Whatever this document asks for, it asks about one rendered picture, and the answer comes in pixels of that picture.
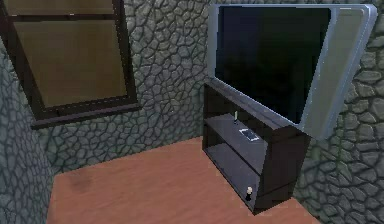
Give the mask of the black television stand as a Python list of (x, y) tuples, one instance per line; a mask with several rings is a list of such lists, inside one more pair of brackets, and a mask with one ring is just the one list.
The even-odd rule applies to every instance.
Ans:
[[(307, 134), (221, 83), (204, 85), (203, 118), (203, 151), (253, 214), (292, 197), (310, 142)], [(251, 129), (259, 140), (250, 142), (240, 129)], [(246, 201), (249, 186), (253, 193)]]

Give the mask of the silver framed television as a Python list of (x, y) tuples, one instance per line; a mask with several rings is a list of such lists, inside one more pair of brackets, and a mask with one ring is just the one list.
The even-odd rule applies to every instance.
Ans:
[(208, 73), (267, 120), (325, 139), (377, 16), (372, 4), (213, 4)]

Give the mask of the dark framed window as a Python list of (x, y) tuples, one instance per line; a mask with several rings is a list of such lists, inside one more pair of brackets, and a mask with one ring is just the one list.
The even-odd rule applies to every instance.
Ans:
[(123, 0), (0, 0), (33, 129), (140, 108)]

